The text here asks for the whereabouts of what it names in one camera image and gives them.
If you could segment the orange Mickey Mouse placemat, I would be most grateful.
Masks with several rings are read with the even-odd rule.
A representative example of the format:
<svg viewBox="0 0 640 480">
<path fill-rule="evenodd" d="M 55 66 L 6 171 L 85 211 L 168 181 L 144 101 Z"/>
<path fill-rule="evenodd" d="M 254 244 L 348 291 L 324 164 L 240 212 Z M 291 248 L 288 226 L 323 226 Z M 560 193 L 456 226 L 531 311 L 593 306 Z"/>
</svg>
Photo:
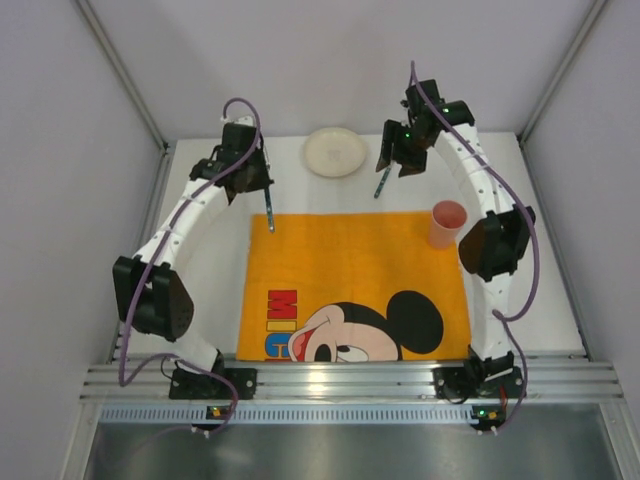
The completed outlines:
<svg viewBox="0 0 640 480">
<path fill-rule="evenodd" d="M 266 362 L 459 360 L 471 342 L 455 247 L 427 212 L 251 221 L 237 356 Z"/>
</svg>

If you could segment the pink plastic cup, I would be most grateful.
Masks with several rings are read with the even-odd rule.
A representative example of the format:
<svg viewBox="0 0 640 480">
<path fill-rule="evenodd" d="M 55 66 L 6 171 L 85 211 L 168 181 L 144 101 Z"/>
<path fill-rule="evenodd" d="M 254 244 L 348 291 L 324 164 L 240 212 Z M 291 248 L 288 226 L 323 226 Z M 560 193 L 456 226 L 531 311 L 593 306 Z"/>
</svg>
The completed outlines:
<svg viewBox="0 0 640 480">
<path fill-rule="evenodd" d="M 461 204 L 452 200 L 438 202 L 431 211 L 429 245 L 436 249 L 454 245 L 466 221 L 467 212 Z"/>
</svg>

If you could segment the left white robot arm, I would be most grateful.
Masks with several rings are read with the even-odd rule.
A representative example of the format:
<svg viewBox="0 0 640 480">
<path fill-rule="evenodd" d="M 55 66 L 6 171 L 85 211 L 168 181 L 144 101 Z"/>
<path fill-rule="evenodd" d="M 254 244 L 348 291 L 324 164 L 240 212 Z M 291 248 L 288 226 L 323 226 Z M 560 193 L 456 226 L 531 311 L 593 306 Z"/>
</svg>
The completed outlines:
<svg viewBox="0 0 640 480">
<path fill-rule="evenodd" d="M 163 356 L 211 372 L 222 354 L 198 332 L 194 300 L 182 279 L 202 237 L 240 194 L 273 184 L 257 116 L 226 120 L 222 139 L 197 162 L 175 207 L 152 238 L 112 268 L 122 347 L 132 330 L 163 339 Z"/>
</svg>

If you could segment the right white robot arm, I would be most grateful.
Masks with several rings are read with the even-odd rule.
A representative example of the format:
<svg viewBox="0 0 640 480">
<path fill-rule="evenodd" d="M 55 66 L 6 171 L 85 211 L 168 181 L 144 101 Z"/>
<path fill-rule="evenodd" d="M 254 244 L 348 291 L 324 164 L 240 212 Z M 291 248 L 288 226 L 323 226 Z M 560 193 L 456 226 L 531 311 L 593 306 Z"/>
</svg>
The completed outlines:
<svg viewBox="0 0 640 480">
<path fill-rule="evenodd" d="M 464 367 L 469 379 L 481 385 L 514 370 L 504 327 L 518 317 L 506 309 L 513 275 L 526 250 L 533 250 L 535 263 L 540 261 L 535 213 L 490 166 L 465 102 L 446 101 L 435 80 L 412 79 L 401 104 L 407 118 L 385 122 L 376 169 L 387 175 L 398 165 L 400 176 L 418 175 L 426 170 L 428 151 L 434 150 L 457 183 L 474 222 L 458 244 L 474 294 Z"/>
</svg>

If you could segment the fork with teal handle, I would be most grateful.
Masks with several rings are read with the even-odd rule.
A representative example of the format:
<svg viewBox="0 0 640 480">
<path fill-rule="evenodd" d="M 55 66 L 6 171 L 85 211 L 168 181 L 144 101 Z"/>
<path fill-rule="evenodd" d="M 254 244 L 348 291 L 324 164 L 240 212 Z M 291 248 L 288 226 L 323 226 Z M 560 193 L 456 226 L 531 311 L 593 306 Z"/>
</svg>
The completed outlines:
<svg viewBox="0 0 640 480">
<path fill-rule="evenodd" d="M 268 230 L 271 234 L 273 234 L 276 231 L 276 227 L 275 227 L 272 198 L 271 198 L 269 187 L 264 189 L 264 201 L 265 201 L 265 211 L 266 211 Z"/>
</svg>

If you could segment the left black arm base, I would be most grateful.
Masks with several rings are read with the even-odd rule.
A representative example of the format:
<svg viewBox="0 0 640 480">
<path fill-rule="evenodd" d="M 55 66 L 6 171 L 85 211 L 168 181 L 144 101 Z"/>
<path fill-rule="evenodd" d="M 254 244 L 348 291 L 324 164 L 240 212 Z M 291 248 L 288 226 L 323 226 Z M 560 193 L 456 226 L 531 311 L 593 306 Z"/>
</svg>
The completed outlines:
<svg viewBox="0 0 640 480">
<path fill-rule="evenodd" d="M 169 398 L 172 400 L 231 400 L 231 389 L 220 380 L 194 373 L 172 361 L 174 369 L 168 374 L 165 366 L 168 359 L 160 363 L 160 371 L 170 380 Z M 226 368 L 222 360 L 217 361 L 214 372 L 226 379 L 237 391 L 239 400 L 251 400 L 257 387 L 257 370 L 254 368 Z"/>
</svg>

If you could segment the cream round plate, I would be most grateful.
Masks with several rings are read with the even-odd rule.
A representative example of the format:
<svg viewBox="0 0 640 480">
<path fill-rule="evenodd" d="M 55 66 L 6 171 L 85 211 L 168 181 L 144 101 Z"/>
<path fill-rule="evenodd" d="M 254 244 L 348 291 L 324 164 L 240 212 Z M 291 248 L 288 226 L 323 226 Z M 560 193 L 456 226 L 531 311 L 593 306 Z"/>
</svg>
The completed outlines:
<svg viewBox="0 0 640 480">
<path fill-rule="evenodd" d="M 324 178 L 342 178 L 355 173 L 367 155 L 364 140 L 342 127 L 318 129 L 306 138 L 302 147 L 306 167 Z"/>
</svg>

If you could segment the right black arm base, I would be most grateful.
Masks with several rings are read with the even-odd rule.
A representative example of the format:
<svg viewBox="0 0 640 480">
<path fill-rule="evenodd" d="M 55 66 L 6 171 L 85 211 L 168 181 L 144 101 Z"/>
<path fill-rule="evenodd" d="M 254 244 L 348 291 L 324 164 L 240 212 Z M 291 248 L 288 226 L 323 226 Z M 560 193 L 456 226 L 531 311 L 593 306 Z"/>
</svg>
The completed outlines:
<svg viewBox="0 0 640 480">
<path fill-rule="evenodd" d="M 441 367 L 433 370 L 433 380 L 436 398 L 454 404 L 475 399 L 500 399 L 502 395 L 509 400 L 517 399 L 524 386 L 518 367 L 505 376 L 483 382 L 472 379 L 463 367 Z"/>
</svg>

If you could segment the spoon with teal handle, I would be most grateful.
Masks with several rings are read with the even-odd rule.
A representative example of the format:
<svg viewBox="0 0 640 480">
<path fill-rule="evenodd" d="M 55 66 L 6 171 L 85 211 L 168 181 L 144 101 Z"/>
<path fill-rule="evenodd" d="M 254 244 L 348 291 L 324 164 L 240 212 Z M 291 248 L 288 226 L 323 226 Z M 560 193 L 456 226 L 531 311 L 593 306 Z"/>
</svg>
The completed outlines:
<svg viewBox="0 0 640 480">
<path fill-rule="evenodd" d="M 392 165 L 389 165 L 388 167 L 385 168 L 382 177 L 380 178 L 380 181 L 375 189 L 374 192 L 374 199 L 378 199 L 388 181 L 388 178 L 390 176 L 390 173 L 392 171 Z"/>
</svg>

